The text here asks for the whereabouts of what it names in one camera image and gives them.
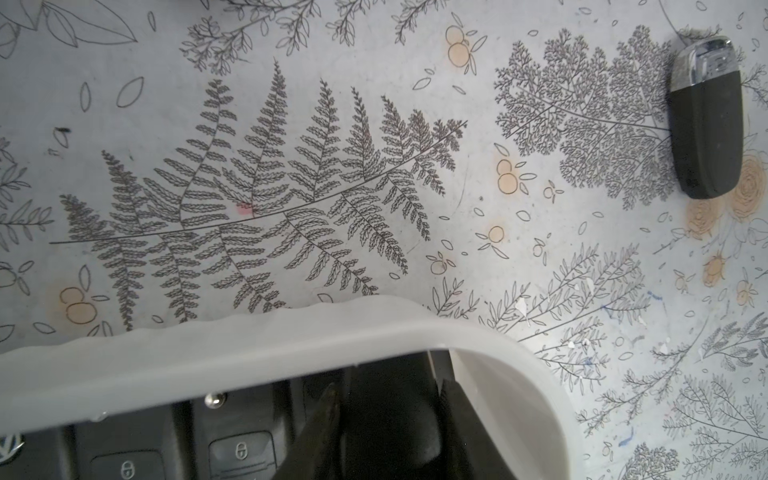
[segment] unlock icon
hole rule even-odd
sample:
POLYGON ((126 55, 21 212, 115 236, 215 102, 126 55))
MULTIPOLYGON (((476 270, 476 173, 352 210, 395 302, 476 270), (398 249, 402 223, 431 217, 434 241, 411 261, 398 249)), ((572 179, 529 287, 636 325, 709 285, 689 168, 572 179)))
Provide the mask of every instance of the unlock icon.
POLYGON ((126 460, 120 465, 120 476, 123 480, 131 480, 136 475, 136 467, 131 460, 126 460))

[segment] gray patterned tabletop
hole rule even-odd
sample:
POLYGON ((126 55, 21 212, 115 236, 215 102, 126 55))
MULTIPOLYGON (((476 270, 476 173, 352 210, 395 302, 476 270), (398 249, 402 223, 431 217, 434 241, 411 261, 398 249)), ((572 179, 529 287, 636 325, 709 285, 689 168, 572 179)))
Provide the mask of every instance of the gray patterned tabletop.
POLYGON ((592 480, 768 478, 764 2, 0 13, 0 352, 388 293, 551 367, 592 480), (667 75, 718 33, 742 174, 690 200, 667 75))

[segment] blue ink mark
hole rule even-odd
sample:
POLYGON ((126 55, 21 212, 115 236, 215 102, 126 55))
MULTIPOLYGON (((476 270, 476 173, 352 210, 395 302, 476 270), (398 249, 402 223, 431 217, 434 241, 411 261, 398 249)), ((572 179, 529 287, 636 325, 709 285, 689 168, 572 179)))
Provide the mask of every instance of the blue ink mark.
POLYGON ((630 440, 632 440, 632 437, 634 437, 634 427, 632 427, 632 433, 629 434, 629 438, 628 439, 624 439, 621 442, 619 442, 619 446, 620 447, 625 446, 627 443, 629 443, 630 440))

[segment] black key fob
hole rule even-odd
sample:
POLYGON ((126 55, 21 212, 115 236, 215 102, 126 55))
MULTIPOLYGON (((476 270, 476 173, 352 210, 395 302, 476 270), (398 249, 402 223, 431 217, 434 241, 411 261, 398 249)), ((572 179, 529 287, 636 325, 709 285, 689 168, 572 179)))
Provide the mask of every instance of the black key fob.
POLYGON ((675 58, 670 85, 675 170, 692 198, 715 198, 739 182, 741 75, 728 37, 706 38, 675 58))

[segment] lock button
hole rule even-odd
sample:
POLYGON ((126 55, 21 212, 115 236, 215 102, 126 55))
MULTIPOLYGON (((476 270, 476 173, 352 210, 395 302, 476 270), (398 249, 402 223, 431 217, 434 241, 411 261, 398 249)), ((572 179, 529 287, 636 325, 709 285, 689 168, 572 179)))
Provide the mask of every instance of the lock button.
POLYGON ((269 480, 277 470, 269 432, 235 435, 212 442, 208 448, 211 480, 269 480))
POLYGON ((91 460, 97 480, 165 480, 163 459, 157 452, 125 452, 91 460))

